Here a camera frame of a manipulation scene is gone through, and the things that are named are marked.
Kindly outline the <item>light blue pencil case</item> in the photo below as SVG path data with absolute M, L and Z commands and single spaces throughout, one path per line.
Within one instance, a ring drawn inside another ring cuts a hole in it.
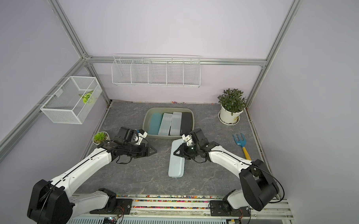
M 184 174 L 185 159 L 174 155 L 174 152 L 179 149 L 183 139 L 174 140 L 171 144 L 171 154 L 169 162 L 168 176 L 173 178 L 180 178 Z

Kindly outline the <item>black pencil case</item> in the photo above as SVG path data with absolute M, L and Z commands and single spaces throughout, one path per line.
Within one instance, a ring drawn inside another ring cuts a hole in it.
M 180 135 L 187 135 L 193 129 L 193 115 L 191 112 L 183 112 L 181 117 Z

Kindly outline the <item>clear pencil case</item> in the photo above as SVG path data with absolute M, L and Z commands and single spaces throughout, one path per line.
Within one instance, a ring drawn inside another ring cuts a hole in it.
M 158 135 L 159 136 L 168 136 L 170 134 L 171 123 L 172 123 L 172 114 L 164 113 L 162 120 L 161 120 Z
M 171 120 L 171 129 L 170 129 L 169 135 L 171 135 L 171 136 L 179 136 L 180 135 L 181 122 L 182 122 L 182 112 L 173 112 L 172 120 Z

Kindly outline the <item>teal ribbed pencil case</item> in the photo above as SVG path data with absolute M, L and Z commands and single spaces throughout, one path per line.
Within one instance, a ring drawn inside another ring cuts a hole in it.
M 162 117 L 163 114 L 158 112 L 152 114 L 150 118 L 149 129 L 148 129 L 148 133 L 150 135 L 158 135 Z

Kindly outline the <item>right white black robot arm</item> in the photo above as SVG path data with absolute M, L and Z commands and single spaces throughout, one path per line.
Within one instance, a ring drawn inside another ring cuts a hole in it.
M 183 141 L 178 147 L 172 148 L 172 152 L 174 156 L 186 160 L 195 160 L 200 156 L 205 162 L 218 164 L 238 177 L 241 189 L 231 191 L 222 200 L 221 206 L 226 212 L 246 207 L 261 211 L 280 193 L 277 180 L 262 160 L 247 160 L 218 143 L 190 144 Z

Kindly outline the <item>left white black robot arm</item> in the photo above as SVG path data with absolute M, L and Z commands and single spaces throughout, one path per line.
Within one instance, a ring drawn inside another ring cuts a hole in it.
M 148 157 L 157 150 L 149 142 L 118 144 L 104 141 L 91 154 L 50 181 L 40 180 L 31 193 L 27 217 L 37 224 L 66 224 L 90 211 L 116 212 L 116 193 L 101 188 L 75 196 L 75 191 L 94 173 L 122 155 L 130 159 Z

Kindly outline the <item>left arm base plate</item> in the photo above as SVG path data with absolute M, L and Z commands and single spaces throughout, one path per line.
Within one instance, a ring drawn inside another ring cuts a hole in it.
M 108 201 L 106 207 L 90 211 L 90 214 L 129 215 L 132 208 L 132 199 L 116 198 Z

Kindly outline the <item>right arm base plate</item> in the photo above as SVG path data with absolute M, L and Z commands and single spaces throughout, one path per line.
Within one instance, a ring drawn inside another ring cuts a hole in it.
M 210 201 L 208 203 L 210 215 L 212 217 L 249 217 L 251 215 L 249 207 L 233 209 L 227 202 L 223 200 Z

